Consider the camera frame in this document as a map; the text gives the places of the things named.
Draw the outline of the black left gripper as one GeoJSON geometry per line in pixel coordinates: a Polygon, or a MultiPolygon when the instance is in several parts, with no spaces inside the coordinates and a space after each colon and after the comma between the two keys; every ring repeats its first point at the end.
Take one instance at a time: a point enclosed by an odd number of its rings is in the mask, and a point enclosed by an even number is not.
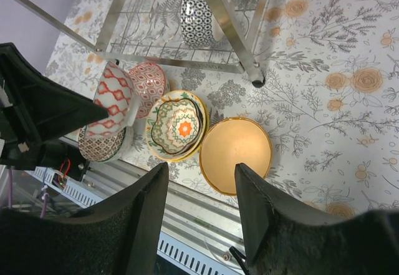
{"type": "Polygon", "coordinates": [[[2,165],[13,170],[58,168],[62,144],[49,140],[107,117],[107,110],[93,100],[44,77],[13,43],[1,44],[2,165]]]}

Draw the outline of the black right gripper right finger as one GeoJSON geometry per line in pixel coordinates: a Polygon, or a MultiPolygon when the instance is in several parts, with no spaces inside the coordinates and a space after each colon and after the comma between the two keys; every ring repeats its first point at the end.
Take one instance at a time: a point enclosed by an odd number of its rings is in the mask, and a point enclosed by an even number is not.
{"type": "Polygon", "coordinates": [[[246,164],[235,166],[245,274],[398,274],[398,210],[345,219],[295,199],[246,164]]]}

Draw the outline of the red diamond white bowl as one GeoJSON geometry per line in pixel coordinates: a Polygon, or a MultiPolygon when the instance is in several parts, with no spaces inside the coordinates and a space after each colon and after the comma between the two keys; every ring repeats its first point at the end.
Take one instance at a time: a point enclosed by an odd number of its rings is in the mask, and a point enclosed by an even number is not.
{"type": "Polygon", "coordinates": [[[137,94],[128,73],[116,63],[107,62],[97,91],[94,104],[105,108],[108,117],[87,125],[87,138],[105,138],[116,135],[127,126],[132,126],[141,98],[137,94]]]}

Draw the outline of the tan yellow bowl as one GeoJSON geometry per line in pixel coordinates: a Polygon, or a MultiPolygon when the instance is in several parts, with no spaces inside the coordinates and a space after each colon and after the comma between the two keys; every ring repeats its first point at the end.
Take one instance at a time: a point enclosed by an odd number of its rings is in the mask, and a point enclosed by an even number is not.
{"type": "Polygon", "coordinates": [[[244,163],[266,178],[272,163],[272,143],[254,120],[226,118],[206,134],[199,151],[199,167],[208,184],[218,193],[236,195],[234,170],[244,163]]]}

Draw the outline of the black white patterned bowl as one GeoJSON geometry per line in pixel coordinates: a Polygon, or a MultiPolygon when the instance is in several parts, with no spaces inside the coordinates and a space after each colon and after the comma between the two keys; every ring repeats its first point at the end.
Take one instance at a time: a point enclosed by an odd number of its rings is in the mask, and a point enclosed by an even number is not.
{"type": "Polygon", "coordinates": [[[185,45],[191,49],[213,46],[212,12],[205,0],[181,0],[180,29],[185,45]]]}

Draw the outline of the steel two-tier dish rack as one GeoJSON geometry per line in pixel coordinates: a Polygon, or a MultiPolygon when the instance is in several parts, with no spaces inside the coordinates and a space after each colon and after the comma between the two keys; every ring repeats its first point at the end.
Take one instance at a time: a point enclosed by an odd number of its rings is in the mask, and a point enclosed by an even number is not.
{"type": "Polygon", "coordinates": [[[106,58],[265,74],[255,58],[257,30],[269,0],[112,0],[95,42],[30,0],[15,0],[88,50],[106,58]]]}

